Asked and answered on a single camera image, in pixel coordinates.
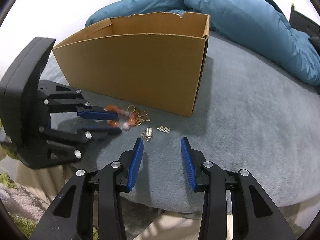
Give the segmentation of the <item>gold charm cluster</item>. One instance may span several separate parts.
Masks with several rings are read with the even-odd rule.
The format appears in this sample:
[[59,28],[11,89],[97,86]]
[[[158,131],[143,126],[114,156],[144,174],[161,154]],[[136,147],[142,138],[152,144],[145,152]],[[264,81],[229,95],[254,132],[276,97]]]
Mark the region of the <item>gold charm cluster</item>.
[[129,124],[131,126],[140,126],[144,122],[150,122],[151,119],[147,111],[140,111],[134,105],[129,105]]

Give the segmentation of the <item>blue duvet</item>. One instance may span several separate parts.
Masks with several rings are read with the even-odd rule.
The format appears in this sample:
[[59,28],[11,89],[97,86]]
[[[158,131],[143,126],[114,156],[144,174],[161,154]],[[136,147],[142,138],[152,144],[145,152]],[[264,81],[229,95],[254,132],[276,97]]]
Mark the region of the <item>blue duvet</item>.
[[304,83],[319,86],[319,49],[294,28],[272,0],[122,0],[96,11],[90,26],[106,18],[152,12],[210,16],[210,28],[276,63]]

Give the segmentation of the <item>grey fleece bed blanket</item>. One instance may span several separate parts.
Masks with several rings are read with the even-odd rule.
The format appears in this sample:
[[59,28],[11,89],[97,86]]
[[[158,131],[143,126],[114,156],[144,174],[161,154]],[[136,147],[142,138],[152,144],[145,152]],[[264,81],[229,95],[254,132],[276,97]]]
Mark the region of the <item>grey fleece bed blanket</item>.
[[136,185],[125,196],[132,202],[183,213],[202,209],[203,194],[191,190],[183,168],[183,137],[221,168],[249,170],[279,207],[319,201],[319,94],[217,33],[210,33],[192,117],[154,108],[148,114],[150,122],[90,144],[74,167],[103,168],[152,127]]

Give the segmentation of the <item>black headboard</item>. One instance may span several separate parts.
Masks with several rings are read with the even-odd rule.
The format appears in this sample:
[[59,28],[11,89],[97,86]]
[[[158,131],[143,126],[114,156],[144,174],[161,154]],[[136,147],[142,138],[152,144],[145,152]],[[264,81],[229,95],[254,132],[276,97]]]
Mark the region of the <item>black headboard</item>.
[[319,25],[295,10],[294,4],[291,5],[289,23],[298,31],[307,33],[309,36],[319,36]]

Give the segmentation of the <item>brown cardboard box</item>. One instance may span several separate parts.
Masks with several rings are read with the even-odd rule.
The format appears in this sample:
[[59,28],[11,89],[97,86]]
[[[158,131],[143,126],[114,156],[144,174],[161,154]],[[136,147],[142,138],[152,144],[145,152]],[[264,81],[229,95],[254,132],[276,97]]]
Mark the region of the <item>brown cardboard box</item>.
[[192,116],[209,38],[210,16],[135,14],[89,25],[53,48],[73,87]]

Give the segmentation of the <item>green shaggy rug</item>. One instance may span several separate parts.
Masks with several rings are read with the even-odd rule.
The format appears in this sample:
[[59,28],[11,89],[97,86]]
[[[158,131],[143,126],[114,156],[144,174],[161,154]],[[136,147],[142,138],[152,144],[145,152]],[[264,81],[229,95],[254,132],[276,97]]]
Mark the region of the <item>green shaggy rug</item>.
[[18,229],[29,239],[48,206],[75,173],[71,165],[33,170],[16,153],[1,147],[1,160],[17,161],[15,178],[1,172],[1,201]]

